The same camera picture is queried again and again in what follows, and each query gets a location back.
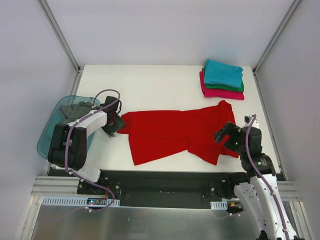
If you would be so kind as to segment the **red t shirt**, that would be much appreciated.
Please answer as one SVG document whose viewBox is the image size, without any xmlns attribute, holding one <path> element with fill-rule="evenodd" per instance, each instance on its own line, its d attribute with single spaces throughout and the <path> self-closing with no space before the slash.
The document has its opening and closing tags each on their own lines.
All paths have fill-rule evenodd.
<svg viewBox="0 0 320 240">
<path fill-rule="evenodd" d="M 183 151 L 212 165 L 218 163 L 220 155 L 239 156 L 214 139 L 227 122 L 235 122 L 232 106 L 225 100 L 201 109 L 132 111 L 121 118 L 125 127 L 118 133 L 128 135 L 135 165 Z"/>
</svg>

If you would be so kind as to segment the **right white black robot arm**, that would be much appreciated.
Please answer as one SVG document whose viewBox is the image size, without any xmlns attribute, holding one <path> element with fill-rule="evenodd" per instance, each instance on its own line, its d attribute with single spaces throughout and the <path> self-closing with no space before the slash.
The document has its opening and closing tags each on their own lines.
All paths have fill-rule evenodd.
<svg viewBox="0 0 320 240">
<path fill-rule="evenodd" d="M 230 200 L 237 197 L 249 214 L 258 240 L 298 240 L 282 202 L 271 158 L 262 152 L 262 132 L 254 124 L 255 115 L 239 127 L 227 122 L 214 134 L 216 143 L 240 157 L 243 172 L 229 173 L 214 192 Z"/>
</svg>

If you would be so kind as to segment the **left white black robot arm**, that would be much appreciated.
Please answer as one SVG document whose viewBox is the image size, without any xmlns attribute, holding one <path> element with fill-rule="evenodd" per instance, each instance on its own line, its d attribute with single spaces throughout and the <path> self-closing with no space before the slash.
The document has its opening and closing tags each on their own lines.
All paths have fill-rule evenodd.
<svg viewBox="0 0 320 240">
<path fill-rule="evenodd" d="M 96 195 L 102 194 L 106 183 L 100 179 L 101 170 L 90 163 L 89 138 L 99 129 L 108 137 L 114 137 L 126 125 L 119 116 L 121 110 L 122 102 L 114 96 L 107 96 L 99 105 L 93 100 L 61 106 L 64 119 L 53 128 L 48 161 L 88 180 L 89 190 Z"/>
</svg>

